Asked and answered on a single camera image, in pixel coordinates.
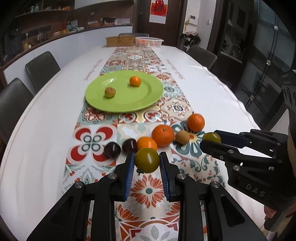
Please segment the person right hand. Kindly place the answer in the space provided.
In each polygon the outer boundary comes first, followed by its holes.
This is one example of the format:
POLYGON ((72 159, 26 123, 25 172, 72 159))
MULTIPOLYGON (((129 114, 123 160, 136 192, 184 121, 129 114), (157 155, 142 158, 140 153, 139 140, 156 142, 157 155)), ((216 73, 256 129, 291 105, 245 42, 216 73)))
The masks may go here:
POLYGON ((286 216, 290 212, 290 208, 284 211, 275 211, 272 217, 269 217, 267 214, 271 211, 271 208, 267 206, 264 207, 265 213, 265 222, 264 228, 270 232, 276 232, 280 227, 281 223, 285 220, 286 216))

